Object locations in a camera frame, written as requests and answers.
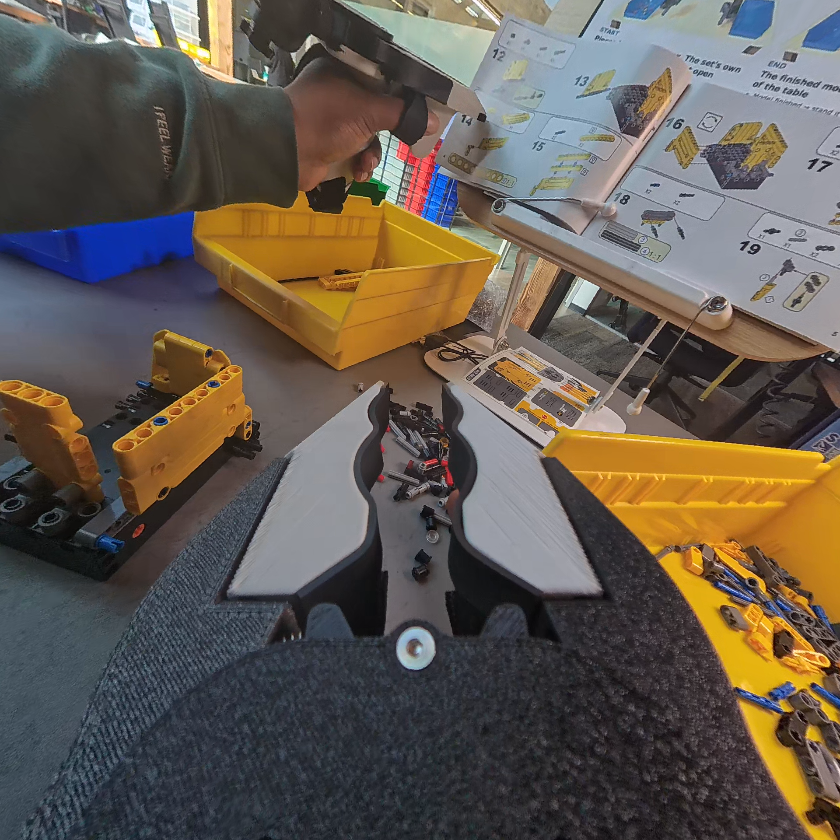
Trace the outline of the heap of mixed lego parts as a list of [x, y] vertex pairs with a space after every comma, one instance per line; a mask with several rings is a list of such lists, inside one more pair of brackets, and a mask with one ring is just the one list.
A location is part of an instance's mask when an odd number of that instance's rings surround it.
[[656, 559], [699, 617], [807, 836], [838, 838], [838, 626], [756, 545], [670, 545]]

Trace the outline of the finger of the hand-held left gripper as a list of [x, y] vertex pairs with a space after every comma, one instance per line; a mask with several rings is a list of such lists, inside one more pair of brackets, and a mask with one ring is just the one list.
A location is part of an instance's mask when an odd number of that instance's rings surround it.
[[476, 93], [462, 84], [452, 84], [446, 107], [453, 113], [464, 114], [467, 118], [485, 122], [487, 114], [483, 109]]

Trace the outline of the yellow grey lego build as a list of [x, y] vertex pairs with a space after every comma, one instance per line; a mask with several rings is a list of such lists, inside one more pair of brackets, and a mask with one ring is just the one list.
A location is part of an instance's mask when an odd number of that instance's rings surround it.
[[[172, 401], [110, 445], [119, 495], [133, 515], [165, 499], [227, 441], [256, 441], [243, 370], [221, 350], [163, 329], [154, 335], [150, 384], [142, 388]], [[69, 400], [20, 380], [2, 381], [1, 393], [2, 417], [35, 468], [36, 488], [104, 501], [98, 458]]]

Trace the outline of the person's left hand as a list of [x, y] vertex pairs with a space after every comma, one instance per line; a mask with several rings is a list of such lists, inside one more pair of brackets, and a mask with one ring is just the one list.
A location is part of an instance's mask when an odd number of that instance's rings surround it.
[[331, 57], [307, 65], [286, 94], [296, 132], [298, 190], [317, 187], [341, 163], [349, 163], [352, 180], [368, 182], [382, 158], [378, 134], [397, 128], [404, 100], [362, 86]]

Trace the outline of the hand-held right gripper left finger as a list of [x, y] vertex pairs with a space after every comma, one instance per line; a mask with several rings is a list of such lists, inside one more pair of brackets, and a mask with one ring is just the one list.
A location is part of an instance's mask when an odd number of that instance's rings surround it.
[[334, 604], [355, 636], [384, 633], [387, 574], [371, 490], [383, 473], [383, 382], [294, 447], [238, 556], [225, 596], [284, 602], [305, 626]]

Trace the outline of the printed instruction sheet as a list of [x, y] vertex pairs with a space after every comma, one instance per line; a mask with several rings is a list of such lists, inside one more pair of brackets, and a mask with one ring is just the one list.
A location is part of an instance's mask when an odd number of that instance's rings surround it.
[[699, 81], [838, 115], [838, 1], [548, 2], [547, 26], [583, 40], [661, 46]]

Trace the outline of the loose lego gear parts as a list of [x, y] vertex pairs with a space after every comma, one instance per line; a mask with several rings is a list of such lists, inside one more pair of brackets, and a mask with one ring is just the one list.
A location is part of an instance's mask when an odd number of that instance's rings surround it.
[[325, 291], [355, 291], [363, 280], [379, 275], [382, 271], [383, 269], [367, 269], [359, 272], [336, 272], [331, 275], [319, 276], [317, 280], [319, 287]]

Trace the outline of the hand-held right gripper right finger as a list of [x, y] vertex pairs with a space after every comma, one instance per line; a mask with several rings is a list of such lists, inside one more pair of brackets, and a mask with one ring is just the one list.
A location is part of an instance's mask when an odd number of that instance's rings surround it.
[[550, 605], [599, 602], [604, 584], [537, 446], [453, 382], [442, 391], [457, 498], [448, 570], [468, 615], [514, 606], [548, 633]]

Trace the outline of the blue storage bin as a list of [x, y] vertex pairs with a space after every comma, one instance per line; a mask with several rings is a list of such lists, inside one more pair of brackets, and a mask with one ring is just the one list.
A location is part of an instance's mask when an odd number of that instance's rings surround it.
[[3, 253], [95, 284], [193, 256], [194, 213], [1, 236]]

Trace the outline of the rack of red blue bins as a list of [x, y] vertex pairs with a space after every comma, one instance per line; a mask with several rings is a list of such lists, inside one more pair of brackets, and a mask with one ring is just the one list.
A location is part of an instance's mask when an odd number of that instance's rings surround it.
[[388, 132], [381, 132], [380, 140], [382, 157], [373, 178], [386, 187], [386, 200], [450, 229], [458, 208], [457, 183], [436, 162], [442, 141], [419, 159], [406, 143]]

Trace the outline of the open instruction manual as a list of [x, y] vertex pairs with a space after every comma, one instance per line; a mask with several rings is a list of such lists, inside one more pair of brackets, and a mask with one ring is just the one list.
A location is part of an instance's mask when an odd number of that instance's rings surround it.
[[700, 81], [657, 45], [505, 21], [437, 162], [514, 205], [838, 350], [838, 116]]

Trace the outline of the lego instruction booklet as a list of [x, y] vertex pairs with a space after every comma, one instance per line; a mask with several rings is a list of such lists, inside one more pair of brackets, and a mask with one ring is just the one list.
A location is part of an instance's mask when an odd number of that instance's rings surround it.
[[457, 384], [541, 448], [577, 428], [601, 395], [523, 348], [494, 353]]

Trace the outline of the person's left forearm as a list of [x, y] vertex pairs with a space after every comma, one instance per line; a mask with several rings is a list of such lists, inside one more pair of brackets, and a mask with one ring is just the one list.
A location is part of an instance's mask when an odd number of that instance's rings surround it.
[[2, 17], [3, 234], [298, 197], [290, 100], [172, 49]]

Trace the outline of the bubble wrap sheet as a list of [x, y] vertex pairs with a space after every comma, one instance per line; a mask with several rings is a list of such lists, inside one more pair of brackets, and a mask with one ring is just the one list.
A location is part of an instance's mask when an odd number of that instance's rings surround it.
[[507, 287], [500, 286], [491, 278], [487, 279], [469, 309], [465, 320], [485, 333], [494, 333], [507, 297]]

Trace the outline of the pile of lego pins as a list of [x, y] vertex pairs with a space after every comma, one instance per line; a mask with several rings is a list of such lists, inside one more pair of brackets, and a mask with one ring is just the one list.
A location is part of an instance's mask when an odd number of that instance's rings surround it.
[[385, 549], [397, 577], [424, 585], [443, 559], [453, 531], [450, 441], [435, 406], [398, 402], [392, 388], [388, 394], [388, 424], [381, 441], [384, 467], [375, 489]]

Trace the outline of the yellow storage bin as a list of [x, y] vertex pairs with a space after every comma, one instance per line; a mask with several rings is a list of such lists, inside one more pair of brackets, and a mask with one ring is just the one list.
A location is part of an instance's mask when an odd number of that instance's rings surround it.
[[544, 450], [653, 554], [756, 545], [839, 618], [839, 458], [813, 451], [567, 430]]
[[[391, 203], [349, 196], [342, 213], [237, 204], [196, 213], [196, 262], [219, 287], [336, 370], [466, 319], [497, 255]], [[383, 269], [355, 291], [291, 277]]]

